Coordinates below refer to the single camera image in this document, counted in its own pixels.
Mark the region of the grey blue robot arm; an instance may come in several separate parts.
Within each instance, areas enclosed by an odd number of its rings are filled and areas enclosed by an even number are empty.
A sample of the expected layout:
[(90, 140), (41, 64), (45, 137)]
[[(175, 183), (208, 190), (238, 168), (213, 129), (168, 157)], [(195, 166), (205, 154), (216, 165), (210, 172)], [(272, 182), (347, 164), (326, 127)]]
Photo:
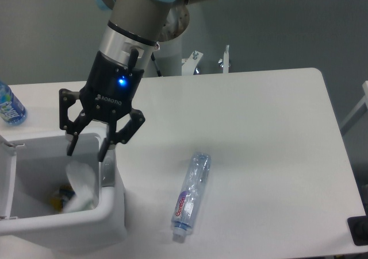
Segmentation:
[(98, 161), (140, 129), (145, 117), (132, 101), (169, 11), (202, 1), (103, 0), (112, 13), (86, 84), (79, 91), (59, 91), (59, 126), (69, 138), (68, 156), (91, 121), (107, 125)]

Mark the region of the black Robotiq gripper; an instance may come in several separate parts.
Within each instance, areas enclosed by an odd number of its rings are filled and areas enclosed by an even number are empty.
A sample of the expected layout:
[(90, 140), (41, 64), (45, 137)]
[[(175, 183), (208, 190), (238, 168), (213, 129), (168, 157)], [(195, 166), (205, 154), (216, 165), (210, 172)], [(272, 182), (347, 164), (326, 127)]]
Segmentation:
[[(106, 137), (98, 152), (99, 162), (104, 161), (109, 149), (114, 149), (118, 143), (126, 144), (145, 122), (143, 113), (132, 108), (132, 99), (144, 73), (135, 67), (138, 55), (138, 51), (132, 51), (128, 65), (123, 66), (97, 52), (90, 75), (80, 92), (65, 88), (59, 90), (59, 127), (66, 132), (70, 142), (68, 156), (72, 156), (80, 133), (91, 120), (108, 123)], [(79, 99), (83, 110), (72, 121), (68, 109)], [(117, 132), (117, 121), (127, 114), (129, 121)]]

